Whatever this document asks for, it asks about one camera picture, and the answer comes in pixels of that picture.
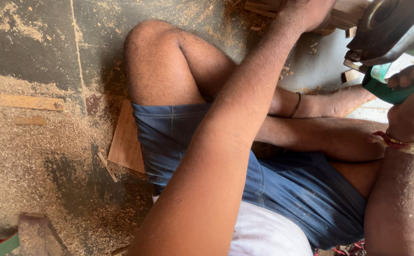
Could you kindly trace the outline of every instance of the white t-shirt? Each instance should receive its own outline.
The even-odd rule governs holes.
[[[290,219],[242,201],[229,256],[282,255],[312,256],[306,235]]]

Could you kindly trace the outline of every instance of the power tool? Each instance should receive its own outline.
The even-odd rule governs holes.
[[[391,104],[403,103],[414,93],[409,87],[387,87],[386,73],[403,53],[414,56],[414,0],[375,0],[347,46],[344,64],[365,74],[362,85]]]

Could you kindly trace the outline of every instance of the blue shorts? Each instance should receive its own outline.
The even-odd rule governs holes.
[[[132,106],[145,172],[158,195],[211,104]],[[250,151],[242,201],[292,220],[313,250],[352,244],[364,237],[366,200],[322,153],[285,152],[257,159]]]

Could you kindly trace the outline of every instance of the person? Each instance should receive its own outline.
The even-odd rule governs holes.
[[[155,186],[129,255],[308,256],[364,236],[369,255],[414,255],[414,154],[367,141],[388,128],[414,142],[414,94],[387,127],[342,118],[375,98],[361,86],[317,96],[276,87],[301,33],[334,4],[286,1],[240,65],[164,21],[128,34],[133,115]],[[389,86],[411,78],[409,68]],[[257,159],[253,141],[287,151]]]

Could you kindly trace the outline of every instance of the foot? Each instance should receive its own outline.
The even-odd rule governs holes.
[[[293,118],[343,118],[376,96],[362,85],[353,85],[320,95],[303,95]]]

